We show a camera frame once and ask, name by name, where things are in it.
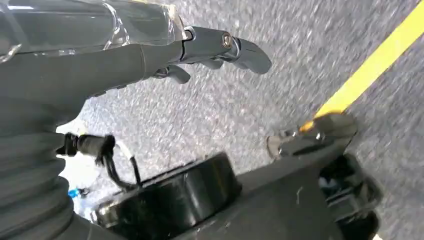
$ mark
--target black wire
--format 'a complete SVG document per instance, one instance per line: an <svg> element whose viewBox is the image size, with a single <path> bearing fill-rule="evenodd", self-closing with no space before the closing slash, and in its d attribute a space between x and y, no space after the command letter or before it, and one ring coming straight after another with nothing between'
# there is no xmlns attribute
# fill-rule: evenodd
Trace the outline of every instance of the black wire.
<svg viewBox="0 0 424 240"><path fill-rule="evenodd" d="M137 166L136 158L132 156L132 157L129 158L129 161L131 162L132 168L134 169L135 182L138 185L141 185L142 184L142 180L140 178L139 167Z"/></svg>
<svg viewBox="0 0 424 240"><path fill-rule="evenodd" d="M118 187L120 187L120 188L122 188L126 191L133 190L137 187L135 184L131 184L131 183L128 183L128 182L121 180L121 178L119 177L117 170L115 168L114 160L113 160L113 158L110 154L104 155L103 160L106 163L107 174L112 179L112 181L116 185L118 185Z"/></svg>

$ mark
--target yellow line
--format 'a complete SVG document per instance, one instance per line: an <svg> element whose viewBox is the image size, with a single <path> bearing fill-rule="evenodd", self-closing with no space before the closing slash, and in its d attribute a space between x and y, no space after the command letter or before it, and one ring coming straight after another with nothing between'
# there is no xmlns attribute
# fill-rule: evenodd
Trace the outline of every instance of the yellow line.
<svg viewBox="0 0 424 240"><path fill-rule="evenodd" d="M345 111L423 33L424 1L421 1L344 85L324 103L314 118ZM312 125L312 122L306 123L301 127L301 131L308 130Z"/></svg>

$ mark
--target gray asphalt ground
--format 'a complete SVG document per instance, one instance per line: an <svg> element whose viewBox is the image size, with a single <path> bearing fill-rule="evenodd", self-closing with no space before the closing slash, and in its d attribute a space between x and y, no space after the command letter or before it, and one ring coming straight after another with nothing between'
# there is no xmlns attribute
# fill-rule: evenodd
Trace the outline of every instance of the gray asphalt ground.
<svg viewBox="0 0 424 240"><path fill-rule="evenodd" d="M187 25L257 43L273 67L258 76L230 64L187 66L186 85L149 79L89 100L80 117L90 132L125 141L146 178L219 150L237 173L269 164L264 136L309 120L419 1L162 2L177 5ZM384 240L424 239L423 47L421 36L348 110L360 123L350 152L385 190ZM101 175L100 197L116 189Z"/></svg>

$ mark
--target blue object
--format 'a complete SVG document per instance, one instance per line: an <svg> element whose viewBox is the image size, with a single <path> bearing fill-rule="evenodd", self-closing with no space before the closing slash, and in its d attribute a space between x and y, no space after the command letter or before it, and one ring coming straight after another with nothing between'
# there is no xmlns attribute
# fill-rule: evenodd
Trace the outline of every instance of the blue object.
<svg viewBox="0 0 424 240"><path fill-rule="evenodd" d="M75 189L72 189L72 190L69 190L68 192L67 192L67 194L69 195L69 197L70 198L76 198L76 197L78 197L78 196L80 196L81 195L81 193L80 193L80 190L78 189L78 188L75 188Z"/></svg>

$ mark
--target gray robotic arm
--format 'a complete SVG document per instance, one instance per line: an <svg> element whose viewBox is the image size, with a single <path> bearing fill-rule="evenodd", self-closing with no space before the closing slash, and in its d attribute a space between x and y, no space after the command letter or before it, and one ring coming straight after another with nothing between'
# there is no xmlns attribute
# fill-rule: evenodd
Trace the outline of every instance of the gray robotic arm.
<svg viewBox="0 0 424 240"><path fill-rule="evenodd" d="M263 74L255 44L183 27L168 6L117 0L0 1L0 239L121 239L73 213L56 158L86 99L150 77L186 83L179 64Z"/></svg>

